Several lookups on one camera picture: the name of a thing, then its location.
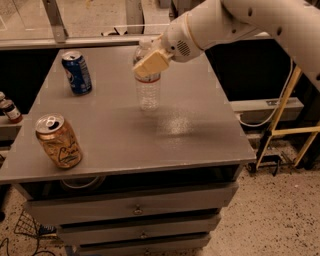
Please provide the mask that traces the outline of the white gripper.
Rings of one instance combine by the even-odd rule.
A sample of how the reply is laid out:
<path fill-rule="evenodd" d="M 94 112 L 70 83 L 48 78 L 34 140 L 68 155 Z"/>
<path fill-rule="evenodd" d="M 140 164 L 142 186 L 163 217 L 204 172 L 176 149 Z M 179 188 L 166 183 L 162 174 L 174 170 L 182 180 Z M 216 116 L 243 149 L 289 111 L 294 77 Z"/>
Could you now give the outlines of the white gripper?
<path fill-rule="evenodd" d="M 203 51 L 196 37 L 201 27 L 201 14 L 189 11 L 173 20 L 162 36 L 141 38 L 141 47 L 158 47 L 162 44 L 166 50 L 138 48 L 133 57 L 134 75 L 140 78 L 148 77 L 166 70 L 171 59 L 188 62 L 198 57 Z"/>

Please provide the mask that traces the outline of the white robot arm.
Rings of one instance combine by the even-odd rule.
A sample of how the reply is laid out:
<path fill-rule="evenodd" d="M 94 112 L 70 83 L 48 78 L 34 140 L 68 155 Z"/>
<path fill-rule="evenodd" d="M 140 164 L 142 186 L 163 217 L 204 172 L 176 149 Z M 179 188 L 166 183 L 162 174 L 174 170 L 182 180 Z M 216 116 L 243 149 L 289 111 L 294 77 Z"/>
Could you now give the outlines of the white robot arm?
<path fill-rule="evenodd" d="M 140 77 L 219 44 L 267 33 L 320 87 L 320 9 L 306 0 L 205 0 L 174 19 L 133 67 Z"/>

